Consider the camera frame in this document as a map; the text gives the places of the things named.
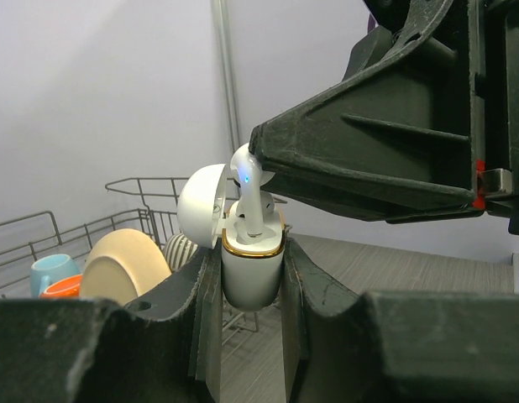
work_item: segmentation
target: white earbud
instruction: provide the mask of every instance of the white earbud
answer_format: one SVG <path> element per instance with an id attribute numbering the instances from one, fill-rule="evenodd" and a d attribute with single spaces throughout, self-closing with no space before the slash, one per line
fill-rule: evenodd
<path id="1" fill-rule="evenodd" d="M 261 191 L 259 196 L 261 198 L 261 212 L 265 220 L 265 217 L 268 214 L 272 214 L 275 211 L 275 199 L 268 191 Z M 244 204 L 241 203 L 241 200 L 239 200 L 239 204 L 237 205 L 235 212 L 237 217 L 244 217 Z"/>
<path id="2" fill-rule="evenodd" d="M 233 155 L 230 162 L 233 178 L 241 186 L 239 206 L 244 214 L 244 225 L 250 237 L 257 237 L 263 232 L 263 208 L 260 187 L 270 181 L 275 175 L 264 172 L 261 164 L 249 152 L 249 144 L 241 146 Z"/>

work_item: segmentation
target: dish rack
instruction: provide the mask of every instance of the dish rack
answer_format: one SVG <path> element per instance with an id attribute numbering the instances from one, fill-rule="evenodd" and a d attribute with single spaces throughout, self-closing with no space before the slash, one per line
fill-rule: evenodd
<path id="1" fill-rule="evenodd" d="M 38 228 L 46 228 L 48 233 L 40 237 L 7 245 L 0 250 L 0 297 L 8 298 L 12 290 L 14 297 L 29 296 L 29 267 L 37 259 L 48 254 L 69 254 L 83 266 L 84 258 L 89 255 L 93 245 L 107 233 L 120 228 L 135 228 L 150 236 L 160 247 L 164 247 L 172 235 L 178 233 L 177 203 L 180 192 L 188 178 L 180 177 L 135 177 L 107 183 L 108 191 L 138 197 L 142 207 L 124 210 L 109 216 L 87 222 L 77 227 L 60 230 L 55 214 L 51 211 L 36 212 L 0 222 L 0 234 L 12 233 L 16 228 L 27 228 L 37 223 Z M 239 189 L 234 187 L 235 196 L 229 202 L 239 199 Z M 157 208 L 156 200 L 162 200 L 162 208 Z M 276 203 L 287 201 L 275 197 Z M 26 271 L 13 270 L 22 265 Z M 223 311 L 223 346 L 237 334 L 249 332 L 250 336 L 260 330 L 258 313 L 245 314 L 234 310 L 226 301 Z M 232 346 L 232 352 L 244 343 Z"/>

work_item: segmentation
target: metal wire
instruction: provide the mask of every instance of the metal wire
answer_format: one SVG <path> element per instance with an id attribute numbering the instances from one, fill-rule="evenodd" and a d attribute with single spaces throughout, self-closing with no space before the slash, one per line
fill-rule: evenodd
<path id="1" fill-rule="evenodd" d="M 148 198 L 169 197 L 175 201 L 177 206 L 179 201 L 179 193 L 177 191 L 176 183 L 179 181 L 185 182 L 188 181 L 188 179 L 189 178 L 180 177 L 135 177 L 109 182 L 105 185 L 105 189 L 129 196 L 139 196 L 144 208 L 136 208 L 117 212 L 92 222 L 83 223 L 82 225 L 67 229 L 65 231 L 61 231 L 59 229 L 58 224 L 56 223 L 55 215 L 51 211 L 36 212 L 35 214 L 30 214 L 28 216 L 22 216 L 12 220 L 0 222 L 0 232 L 7 232 L 9 229 L 28 224 L 30 220 L 35 219 L 43 219 L 44 222 L 50 224 L 50 226 L 47 228 L 51 228 L 51 235 L 45 235 L 26 243 L 19 243 L 13 247 L 0 251 L 0 267 L 5 267 L 9 264 L 18 262 L 20 263 L 25 259 L 32 259 L 35 262 L 40 257 L 43 257 L 46 252 L 84 241 L 86 245 L 85 249 L 82 250 L 79 254 L 71 256 L 72 259 L 82 258 L 88 255 L 92 250 L 95 242 L 98 239 L 96 236 L 103 236 L 105 233 L 115 231 L 122 224 L 130 225 L 134 222 L 139 224 L 139 227 L 143 233 L 150 236 L 159 247 L 162 247 L 168 242 L 172 235 L 176 234 L 172 218 L 177 217 L 177 212 L 154 210 L 150 207 Z M 172 193 L 147 192 L 145 191 L 147 188 L 147 184 L 145 183 L 146 181 L 167 181 L 170 184 L 169 187 L 171 188 Z M 120 188 L 120 186 L 126 186 L 130 183 L 135 185 L 135 190 L 128 191 Z M 235 197 L 228 197 L 227 200 L 237 201 L 238 199 Z M 275 197 L 275 202 L 281 204 L 287 203 L 287 201 L 278 197 Z M 165 225 L 166 220 L 168 220 L 169 227 Z M 24 275 L 16 280 L 9 281 L 6 284 L 1 284 L 0 290 L 14 285 L 20 281 L 27 280 L 28 278 L 29 275 Z M 223 345 L 226 344 L 234 335 L 240 332 L 246 331 L 253 334 L 254 332 L 258 332 L 260 330 L 257 313 L 254 314 L 254 326 L 248 327 L 246 326 L 246 315 L 244 313 L 235 312 L 231 309 L 230 306 L 226 306 L 225 309 L 228 313 L 228 317 L 226 317 L 223 321 L 223 331 L 230 332 L 230 334 L 224 338 Z M 237 348 L 239 348 L 243 342 L 244 341 L 242 341 L 238 346 L 234 347 L 233 351 L 237 350 Z"/>

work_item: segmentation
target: open case lid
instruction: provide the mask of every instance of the open case lid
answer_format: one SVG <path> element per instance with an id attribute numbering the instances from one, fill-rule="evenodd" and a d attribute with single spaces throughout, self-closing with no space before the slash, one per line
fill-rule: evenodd
<path id="1" fill-rule="evenodd" d="M 226 201 L 226 164 L 209 165 L 198 170 L 181 191 L 177 220 L 181 231 L 192 242 L 205 248 L 217 243 L 218 223 Z"/>

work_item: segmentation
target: white wall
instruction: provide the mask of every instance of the white wall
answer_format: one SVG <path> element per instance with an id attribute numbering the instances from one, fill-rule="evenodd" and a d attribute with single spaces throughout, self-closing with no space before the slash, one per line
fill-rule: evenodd
<path id="1" fill-rule="evenodd" d="M 127 206 L 104 184 L 229 158 L 211 6 L 0 2 L 0 221 Z"/>
<path id="2" fill-rule="evenodd" d="M 340 82 L 366 33 L 360 0 L 233 0 L 229 17 L 243 141 L 252 128 Z M 295 233 L 468 259 L 507 261 L 519 237 L 484 216 L 390 226 L 336 217 L 301 203 L 286 207 Z"/>

